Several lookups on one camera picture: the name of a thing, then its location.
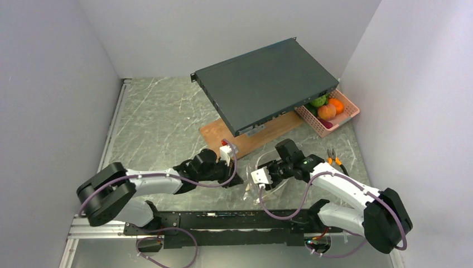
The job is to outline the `orange fake fruit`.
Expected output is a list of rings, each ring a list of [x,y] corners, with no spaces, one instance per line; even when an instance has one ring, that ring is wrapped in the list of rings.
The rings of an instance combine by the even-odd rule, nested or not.
[[[329,98],[328,102],[335,107],[336,115],[342,114],[344,111],[344,104],[340,100],[336,98]]]

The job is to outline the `clear zip top bag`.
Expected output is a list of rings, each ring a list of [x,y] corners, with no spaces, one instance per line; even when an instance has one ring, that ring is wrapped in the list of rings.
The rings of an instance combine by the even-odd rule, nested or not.
[[[288,179],[282,179],[280,182],[277,182],[276,179],[270,178],[269,167],[262,167],[262,165],[268,162],[279,159],[280,157],[276,149],[252,152],[242,158],[244,161],[242,167],[242,178],[245,185],[244,201],[252,205],[259,205],[259,191],[261,189],[261,197],[264,203],[275,201],[282,196]]]

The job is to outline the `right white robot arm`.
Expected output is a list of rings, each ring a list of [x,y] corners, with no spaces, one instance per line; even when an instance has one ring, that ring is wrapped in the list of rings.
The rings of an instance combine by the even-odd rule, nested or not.
[[[345,201],[348,206],[320,199],[309,210],[307,224],[315,232],[336,227],[365,238],[381,253],[407,249],[406,235],[413,224],[399,194],[391,189],[367,186],[332,167],[332,161],[310,154],[304,155],[293,140],[285,139],[275,146],[278,160],[257,167],[252,173],[259,192],[276,186],[284,179],[295,178],[307,184],[301,202],[305,202],[309,187],[316,186]]]

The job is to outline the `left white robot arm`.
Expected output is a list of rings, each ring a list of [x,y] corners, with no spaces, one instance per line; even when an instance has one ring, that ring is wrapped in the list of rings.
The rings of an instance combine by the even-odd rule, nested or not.
[[[219,151],[203,149],[193,159],[162,171],[132,170],[114,162],[77,188],[79,215],[92,227],[122,221],[137,225],[145,234],[154,234],[161,224],[158,211],[152,202],[140,202],[136,197],[184,194],[198,186],[228,188],[242,184],[237,173],[238,148],[229,143]]]

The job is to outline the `red orange fake peach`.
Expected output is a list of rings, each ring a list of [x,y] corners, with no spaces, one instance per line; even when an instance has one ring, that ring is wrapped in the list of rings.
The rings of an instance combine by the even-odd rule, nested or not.
[[[327,104],[317,109],[318,117],[330,121],[336,117],[336,109],[332,104]]]

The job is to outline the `purple fake eggplant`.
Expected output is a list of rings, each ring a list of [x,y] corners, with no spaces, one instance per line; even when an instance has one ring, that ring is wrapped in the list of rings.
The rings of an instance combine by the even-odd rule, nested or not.
[[[331,122],[326,121],[326,120],[324,120],[322,118],[319,118],[319,117],[317,119],[325,128],[327,128],[327,129],[333,128],[333,124]]]

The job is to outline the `bumpy green fake fruit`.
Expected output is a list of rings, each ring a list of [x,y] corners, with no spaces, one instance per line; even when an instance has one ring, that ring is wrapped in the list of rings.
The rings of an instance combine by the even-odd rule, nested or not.
[[[315,108],[319,108],[327,104],[328,104],[328,95],[323,95],[310,102],[310,105],[312,105]]]

